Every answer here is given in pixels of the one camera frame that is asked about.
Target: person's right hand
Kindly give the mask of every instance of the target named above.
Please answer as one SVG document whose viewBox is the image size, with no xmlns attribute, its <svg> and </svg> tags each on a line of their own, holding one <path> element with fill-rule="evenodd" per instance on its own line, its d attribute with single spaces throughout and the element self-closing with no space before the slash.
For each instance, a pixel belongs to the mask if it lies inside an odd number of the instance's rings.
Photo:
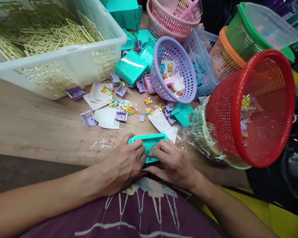
<svg viewBox="0 0 298 238">
<path fill-rule="evenodd" d="M 149 156 L 160 160 L 162 166 L 161 168 L 150 166 L 146 172 L 189 191 L 196 185 L 199 172 L 193 168 L 182 151 L 171 142 L 161 140 L 152 147 Z"/>
</svg>

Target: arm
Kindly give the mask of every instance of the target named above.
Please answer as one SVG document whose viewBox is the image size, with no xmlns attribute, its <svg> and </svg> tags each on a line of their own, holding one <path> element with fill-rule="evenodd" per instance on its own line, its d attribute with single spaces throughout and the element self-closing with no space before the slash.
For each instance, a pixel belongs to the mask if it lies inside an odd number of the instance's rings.
<svg viewBox="0 0 298 238">
<path fill-rule="evenodd" d="M 101 162 L 77 173 L 0 194 L 0 237 L 16 237 L 50 218 L 125 188 L 141 173 L 146 155 L 134 134 Z"/>
<path fill-rule="evenodd" d="M 278 237 L 246 205 L 195 170 L 174 144 L 162 140 L 149 155 L 158 158 L 162 168 L 146 171 L 198 196 L 230 237 Z"/>
</svg>

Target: purple plastic basket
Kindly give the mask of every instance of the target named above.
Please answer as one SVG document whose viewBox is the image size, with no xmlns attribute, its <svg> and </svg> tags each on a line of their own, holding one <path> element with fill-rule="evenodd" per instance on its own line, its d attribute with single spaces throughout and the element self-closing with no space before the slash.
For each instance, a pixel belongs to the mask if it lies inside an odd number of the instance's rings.
<svg viewBox="0 0 298 238">
<path fill-rule="evenodd" d="M 174 73 L 179 73 L 183 77 L 185 89 L 181 98 L 177 98 L 163 81 L 159 65 L 165 58 L 177 64 Z M 163 36 L 157 41 L 150 69 L 150 81 L 159 96 L 165 100 L 181 103 L 190 103 L 194 100 L 197 90 L 195 71 L 188 54 L 175 39 Z"/>
</svg>

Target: yellow surface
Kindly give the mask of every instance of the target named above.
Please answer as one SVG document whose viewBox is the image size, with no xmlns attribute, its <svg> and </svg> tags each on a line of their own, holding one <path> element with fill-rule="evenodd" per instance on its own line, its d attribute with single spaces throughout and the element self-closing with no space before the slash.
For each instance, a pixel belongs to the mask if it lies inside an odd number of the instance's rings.
<svg viewBox="0 0 298 238">
<path fill-rule="evenodd" d="M 232 190 L 223 188 L 226 192 L 241 200 L 248 206 L 267 226 L 269 226 L 281 238 L 298 238 L 298 216 L 272 204 L 257 200 L 255 198 L 234 192 Z M 250 189 L 243 189 L 246 192 L 251 192 Z M 211 211 L 204 206 L 203 210 L 212 219 L 215 217 Z"/>
</svg>

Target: red plastic basket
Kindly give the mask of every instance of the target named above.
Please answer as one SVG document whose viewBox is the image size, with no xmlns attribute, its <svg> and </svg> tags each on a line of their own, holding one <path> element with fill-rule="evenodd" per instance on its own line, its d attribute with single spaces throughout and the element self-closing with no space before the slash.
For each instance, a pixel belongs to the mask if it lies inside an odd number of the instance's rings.
<svg viewBox="0 0 298 238">
<path fill-rule="evenodd" d="M 255 111 L 241 132 L 243 95 L 254 98 Z M 295 85 L 285 56 L 274 49 L 254 55 L 246 66 L 221 81 L 210 95 L 206 119 L 216 138 L 249 165 L 262 168 L 280 155 L 289 137 L 295 108 Z"/>
</svg>

